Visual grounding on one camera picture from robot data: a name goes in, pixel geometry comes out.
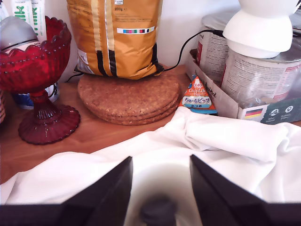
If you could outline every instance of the white ceramic object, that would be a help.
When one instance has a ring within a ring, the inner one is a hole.
[[[172,152],[149,152],[133,160],[134,177],[124,226],[144,225],[139,218],[140,209],[155,194],[165,194],[176,203],[176,218],[181,226],[202,226],[186,151],[175,148]]]
[[[271,58],[289,50],[293,29],[289,16],[298,0],[239,0],[241,10],[223,32],[229,48],[248,57]]]

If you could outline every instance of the german flag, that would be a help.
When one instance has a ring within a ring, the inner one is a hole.
[[[250,118],[253,118],[253,117],[260,116],[262,111],[263,111],[263,108],[262,109],[255,109],[255,110],[252,110],[252,111],[247,111],[246,115],[245,115],[245,119],[250,119]]]

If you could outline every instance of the triangular snack package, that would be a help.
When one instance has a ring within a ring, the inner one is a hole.
[[[179,107],[181,106],[189,108],[192,112],[217,115],[216,108],[198,76],[195,77],[186,90],[179,104]]]

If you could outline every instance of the tin can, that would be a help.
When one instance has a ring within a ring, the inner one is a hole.
[[[4,118],[5,118],[5,108],[4,108],[4,95],[3,95],[3,91],[0,90],[0,123],[3,122]]]
[[[239,11],[230,9],[202,18],[201,30],[224,30],[228,21]],[[201,33],[198,40],[197,64],[219,87],[225,69],[229,47],[225,38],[215,34]]]
[[[277,102],[287,97],[300,71],[301,39],[298,38],[293,38],[287,52],[270,59],[252,58],[229,50],[222,90],[241,107],[251,107],[250,104],[262,99]]]
[[[52,86],[47,87],[46,92],[48,93],[49,100],[55,102],[60,96],[58,83],[53,84]],[[30,94],[12,94],[11,95],[15,103],[26,110],[33,109],[33,102],[30,99]]]
[[[295,34],[301,34],[301,9],[297,10],[294,14],[290,15],[290,20]]]

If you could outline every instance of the white wall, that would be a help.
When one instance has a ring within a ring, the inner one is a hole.
[[[11,0],[3,0],[11,13]],[[57,17],[65,21],[71,30],[66,0],[45,0],[46,15]],[[238,0],[163,0],[162,17],[158,31],[158,59],[167,66],[173,66],[178,61],[183,43],[192,35],[200,31],[201,18],[223,8],[239,5]],[[188,51],[196,46],[196,39],[187,44],[182,56],[183,64]],[[77,47],[72,40],[69,64],[60,81],[66,81],[73,75],[77,62]]]

